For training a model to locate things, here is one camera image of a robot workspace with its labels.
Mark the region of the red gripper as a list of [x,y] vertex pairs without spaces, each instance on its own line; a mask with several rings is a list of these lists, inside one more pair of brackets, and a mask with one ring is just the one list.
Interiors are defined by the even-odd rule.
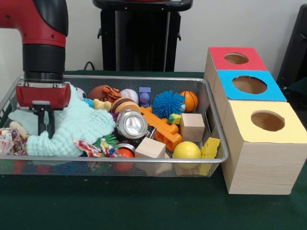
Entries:
[[[26,82],[19,81],[16,86],[17,101],[21,107],[33,107],[35,105],[49,105],[48,110],[48,138],[55,133],[54,109],[63,109],[68,106],[71,98],[71,87],[67,82]],[[45,111],[38,110],[35,113],[38,118],[38,134],[45,131]]]

